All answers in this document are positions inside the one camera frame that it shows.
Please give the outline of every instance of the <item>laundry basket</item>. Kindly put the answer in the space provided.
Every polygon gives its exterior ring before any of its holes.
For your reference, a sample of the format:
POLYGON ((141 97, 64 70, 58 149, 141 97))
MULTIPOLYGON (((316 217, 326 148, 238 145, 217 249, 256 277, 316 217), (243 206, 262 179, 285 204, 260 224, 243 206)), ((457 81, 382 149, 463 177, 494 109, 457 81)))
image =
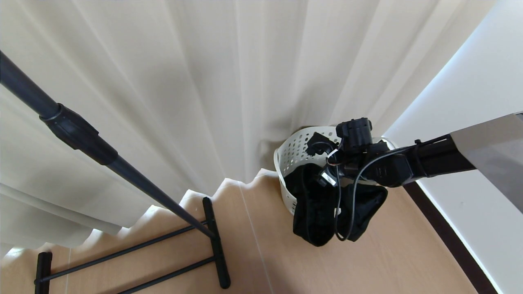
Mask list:
MULTIPOLYGON (((292 173, 300 165, 307 163, 314 163, 319 166, 325 165, 327 154, 323 153, 309 156, 305 151, 307 149, 307 141, 315 132, 326 136, 334 143, 338 143, 341 140, 341 138, 336 135, 336 127, 310 127, 297 131, 288 138, 280 148, 274 151, 274 167, 280 179, 281 197, 283 203, 285 203, 285 206, 292 215, 294 215, 294 210, 296 209, 296 197, 287 190, 283 178, 292 173)), ((389 148, 396 149, 396 144, 387 138, 372 138, 374 143, 380 140, 387 142, 389 148)), ((375 182, 365 180, 360 180, 359 183, 367 185, 376 184, 375 182)))

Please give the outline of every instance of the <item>white wall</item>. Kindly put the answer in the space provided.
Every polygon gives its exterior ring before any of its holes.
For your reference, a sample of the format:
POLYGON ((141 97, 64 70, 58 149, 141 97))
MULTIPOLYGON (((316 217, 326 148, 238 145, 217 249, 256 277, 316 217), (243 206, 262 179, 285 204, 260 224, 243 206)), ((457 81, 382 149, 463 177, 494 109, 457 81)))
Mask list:
MULTIPOLYGON (((385 136, 411 145, 522 110, 523 2, 500 1, 385 136)), ((478 171, 419 183, 497 290, 523 293, 523 214, 478 171)))

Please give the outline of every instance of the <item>floor seam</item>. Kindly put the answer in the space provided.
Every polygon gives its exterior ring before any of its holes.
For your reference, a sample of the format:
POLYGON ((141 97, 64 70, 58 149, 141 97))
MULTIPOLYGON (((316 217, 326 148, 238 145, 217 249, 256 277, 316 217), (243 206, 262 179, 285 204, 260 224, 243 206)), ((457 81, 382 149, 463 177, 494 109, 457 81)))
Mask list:
MULTIPOLYGON (((69 258, 67 259, 67 269, 71 267, 71 251, 72 249, 69 248, 69 258)), ((69 285, 69 274, 65 276, 65 294, 67 294, 67 286, 69 285)))
POLYGON ((272 284, 270 283, 269 272, 267 271, 267 266, 265 266, 265 260, 262 255, 262 250, 260 248, 260 244, 258 243, 258 238, 256 237, 256 232, 254 231, 253 221, 251 219, 251 215, 249 214, 249 209, 247 208, 247 203, 245 202, 245 196, 243 195, 242 186, 240 185, 240 181, 237 181, 236 184, 238 185, 238 188, 240 189, 240 193, 242 194, 243 205, 245 206, 245 211, 247 212, 247 217, 249 218, 249 222, 251 223, 251 229, 253 230, 254 241, 256 241, 256 246, 258 247, 258 253, 260 254, 260 258, 262 259, 261 264, 263 265, 263 269, 265 271, 265 276, 267 277, 267 282, 269 283, 270 292, 271 292, 271 294, 274 294, 274 291, 272 289, 272 284))

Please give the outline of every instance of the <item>wooden floor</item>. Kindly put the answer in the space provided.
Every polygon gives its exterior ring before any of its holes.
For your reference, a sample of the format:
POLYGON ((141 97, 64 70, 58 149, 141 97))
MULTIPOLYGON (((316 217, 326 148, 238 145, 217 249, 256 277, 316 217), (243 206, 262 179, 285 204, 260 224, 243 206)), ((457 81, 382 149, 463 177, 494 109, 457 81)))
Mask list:
MULTIPOLYGON (((441 239, 402 188, 356 243, 333 238, 314 247, 292 234, 292 215, 274 173, 245 185, 226 180, 212 197, 231 287, 222 290, 214 263, 140 293, 475 293, 441 239)), ((203 219, 201 198, 182 205, 203 219)), ((131 229, 93 233, 77 248, 50 246, 53 272, 185 227, 164 209, 149 210, 131 229)), ((34 293, 38 251, 2 260, 2 294, 34 293)), ((51 281, 51 293, 117 293, 212 255, 196 230, 51 281)))

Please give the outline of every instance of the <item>curtain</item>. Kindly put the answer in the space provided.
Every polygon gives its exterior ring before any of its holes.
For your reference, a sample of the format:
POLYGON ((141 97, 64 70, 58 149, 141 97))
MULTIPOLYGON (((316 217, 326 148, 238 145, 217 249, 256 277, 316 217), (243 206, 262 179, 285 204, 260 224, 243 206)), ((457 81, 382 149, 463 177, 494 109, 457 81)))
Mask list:
MULTIPOLYGON (((180 201, 274 169, 274 149, 304 126, 369 117, 381 135, 492 4, 2 1, 1 49, 180 201)), ((5 246, 76 246, 155 204, 0 97, 5 246)))

